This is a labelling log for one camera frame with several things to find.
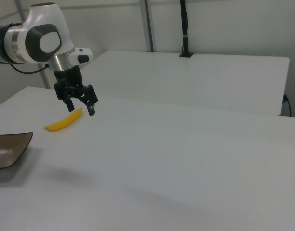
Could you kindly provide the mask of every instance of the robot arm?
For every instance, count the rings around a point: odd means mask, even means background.
[[[75,48],[62,11],[55,3],[32,5],[24,23],[0,27],[0,61],[47,62],[57,79],[54,89],[58,99],[69,111],[74,110],[71,98],[79,99],[91,116],[98,99],[91,85],[82,84],[78,65],[92,60],[90,49]]]

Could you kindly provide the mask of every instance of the yellow banana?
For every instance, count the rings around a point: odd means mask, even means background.
[[[65,127],[67,127],[68,125],[70,125],[72,122],[74,122],[76,119],[78,119],[80,117],[80,115],[82,114],[82,108],[76,109],[75,111],[73,111],[69,116],[67,116],[66,118],[51,124],[51,125],[46,125],[43,128],[48,130],[48,131],[58,131],[61,130]]]

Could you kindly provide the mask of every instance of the white table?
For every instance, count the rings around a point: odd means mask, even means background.
[[[0,170],[1,229],[295,231],[295,118],[99,96],[43,129],[66,115],[54,90],[0,105],[0,134],[34,132]]]
[[[277,116],[283,57],[107,51],[82,70],[96,94]]]

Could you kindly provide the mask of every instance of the white wall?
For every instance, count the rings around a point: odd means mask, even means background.
[[[285,92],[295,117],[295,0],[188,0],[189,48],[196,53],[285,56]],[[181,52],[177,0],[151,0],[154,49]],[[284,114],[288,114],[284,104]]]
[[[43,0],[22,0],[28,15],[32,4]],[[146,51],[139,0],[53,0],[67,21],[70,36],[77,47],[87,47],[94,58],[103,52]],[[46,70],[50,85],[56,82],[54,74]]]
[[[0,25],[20,23],[20,17],[13,0],[0,0]],[[19,65],[23,71],[37,70],[36,65]],[[44,87],[40,74],[24,75],[7,64],[0,64],[0,104],[26,86]]]

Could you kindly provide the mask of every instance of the banana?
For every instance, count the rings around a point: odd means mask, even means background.
[[[65,127],[67,127],[68,125],[70,125],[72,122],[74,122],[76,119],[78,119],[80,117],[80,115],[82,114],[82,108],[76,109],[75,111],[73,111],[69,116],[67,116],[66,118],[51,124],[51,125],[46,125],[43,128],[48,130],[48,131],[58,131],[61,130]]]

